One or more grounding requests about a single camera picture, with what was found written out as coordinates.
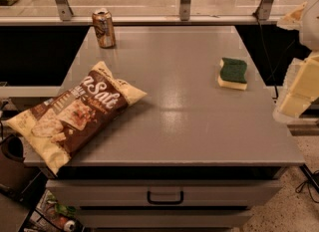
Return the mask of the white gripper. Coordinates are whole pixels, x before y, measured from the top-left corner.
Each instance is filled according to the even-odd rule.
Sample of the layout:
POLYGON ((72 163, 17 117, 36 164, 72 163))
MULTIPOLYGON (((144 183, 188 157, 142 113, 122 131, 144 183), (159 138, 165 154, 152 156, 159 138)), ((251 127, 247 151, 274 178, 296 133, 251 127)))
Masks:
MULTIPOLYGON (((299 22, 300 43, 312 51, 319 50, 319 0, 298 5, 283 19, 299 22)), ((300 117, 319 98, 319 55, 294 59, 286 72, 277 111, 285 116, 300 117)))

